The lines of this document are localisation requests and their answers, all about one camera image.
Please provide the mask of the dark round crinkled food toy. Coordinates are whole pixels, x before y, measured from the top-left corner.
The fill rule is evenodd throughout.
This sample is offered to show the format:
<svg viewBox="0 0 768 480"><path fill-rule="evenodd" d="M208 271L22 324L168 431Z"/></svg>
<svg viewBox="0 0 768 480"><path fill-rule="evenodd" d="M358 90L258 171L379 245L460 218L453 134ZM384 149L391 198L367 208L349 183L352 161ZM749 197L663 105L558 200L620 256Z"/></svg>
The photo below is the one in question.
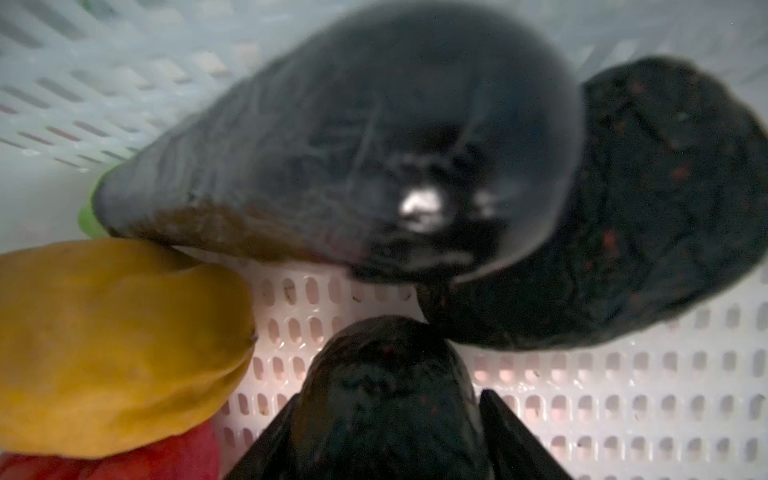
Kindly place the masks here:
<svg viewBox="0 0 768 480"><path fill-rule="evenodd" d="M563 221L508 268L421 285L444 337L500 351L583 348L670 320L767 253L767 134L716 77L668 56L584 84L587 142Z"/></svg>

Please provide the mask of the black avocado toy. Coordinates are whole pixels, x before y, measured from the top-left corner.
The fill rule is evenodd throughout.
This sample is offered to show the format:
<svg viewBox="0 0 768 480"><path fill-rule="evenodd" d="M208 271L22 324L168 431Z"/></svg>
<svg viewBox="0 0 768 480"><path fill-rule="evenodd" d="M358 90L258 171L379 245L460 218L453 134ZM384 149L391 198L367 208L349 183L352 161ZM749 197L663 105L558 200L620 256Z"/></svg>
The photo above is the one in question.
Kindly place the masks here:
<svg viewBox="0 0 768 480"><path fill-rule="evenodd" d="M314 358L292 415L299 479L491 479L474 389L427 324L369 318Z"/></svg>

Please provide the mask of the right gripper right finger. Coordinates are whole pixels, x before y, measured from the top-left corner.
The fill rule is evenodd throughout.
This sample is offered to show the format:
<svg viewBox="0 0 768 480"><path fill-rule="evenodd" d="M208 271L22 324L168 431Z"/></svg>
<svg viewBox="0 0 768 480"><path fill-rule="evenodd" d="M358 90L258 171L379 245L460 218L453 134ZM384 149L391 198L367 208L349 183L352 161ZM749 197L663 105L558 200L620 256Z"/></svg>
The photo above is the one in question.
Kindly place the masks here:
<svg viewBox="0 0 768 480"><path fill-rule="evenodd" d="M481 392L479 410L496 479L573 480L495 391Z"/></svg>

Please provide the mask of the pink crinkled food toy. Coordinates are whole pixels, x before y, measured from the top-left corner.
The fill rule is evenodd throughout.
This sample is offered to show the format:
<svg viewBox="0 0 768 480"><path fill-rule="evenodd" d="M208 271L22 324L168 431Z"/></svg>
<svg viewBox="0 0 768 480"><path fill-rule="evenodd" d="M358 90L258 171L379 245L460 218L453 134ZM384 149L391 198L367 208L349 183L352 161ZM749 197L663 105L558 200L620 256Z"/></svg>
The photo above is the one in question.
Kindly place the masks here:
<svg viewBox="0 0 768 480"><path fill-rule="evenodd" d="M129 452L97 460L1 455L1 477L25 479L217 479L218 440L211 422Z"/></svg>

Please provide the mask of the yellow potato toy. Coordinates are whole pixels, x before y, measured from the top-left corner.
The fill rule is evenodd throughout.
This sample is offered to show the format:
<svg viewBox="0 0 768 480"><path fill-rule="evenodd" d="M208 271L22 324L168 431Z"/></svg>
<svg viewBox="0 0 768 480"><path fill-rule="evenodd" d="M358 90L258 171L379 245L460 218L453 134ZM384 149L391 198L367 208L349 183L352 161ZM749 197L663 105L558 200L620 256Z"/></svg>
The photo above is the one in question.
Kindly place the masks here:
<svg viewBox="0 0 768 480"><path fill-rule="evenodd" d="M101 458L184 433L234 392L257 338L236 272L147 241L1 257L1 446Z"/></svg>

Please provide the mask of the dark purple eggplant toy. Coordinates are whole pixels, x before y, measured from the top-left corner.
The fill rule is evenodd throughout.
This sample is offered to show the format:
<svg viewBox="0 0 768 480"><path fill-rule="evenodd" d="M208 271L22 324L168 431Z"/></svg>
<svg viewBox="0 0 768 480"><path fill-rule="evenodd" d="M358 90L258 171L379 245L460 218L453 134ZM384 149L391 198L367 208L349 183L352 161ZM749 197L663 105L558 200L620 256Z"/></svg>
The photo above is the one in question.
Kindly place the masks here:
<svg viewBox="0 0 768 480"><path fill-rule="evenodd" d="M464 282L552 236L584 133L571 68L521 20L383 1L108 170L78 223L363 282Z"/></svg>

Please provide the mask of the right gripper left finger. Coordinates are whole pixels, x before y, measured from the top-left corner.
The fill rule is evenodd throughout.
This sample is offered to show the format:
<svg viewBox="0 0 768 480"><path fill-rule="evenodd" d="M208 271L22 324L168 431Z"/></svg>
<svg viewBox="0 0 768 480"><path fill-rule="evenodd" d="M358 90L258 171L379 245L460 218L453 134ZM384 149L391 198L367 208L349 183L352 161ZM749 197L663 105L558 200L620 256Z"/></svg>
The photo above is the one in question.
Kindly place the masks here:
<svg viewBox="0 0 768 480"><path fill-rule="evenodd" d="M284 480L292 479L289 459L289 439L292 415L298 401L295 394L249 447L225 480Z"/></svg>

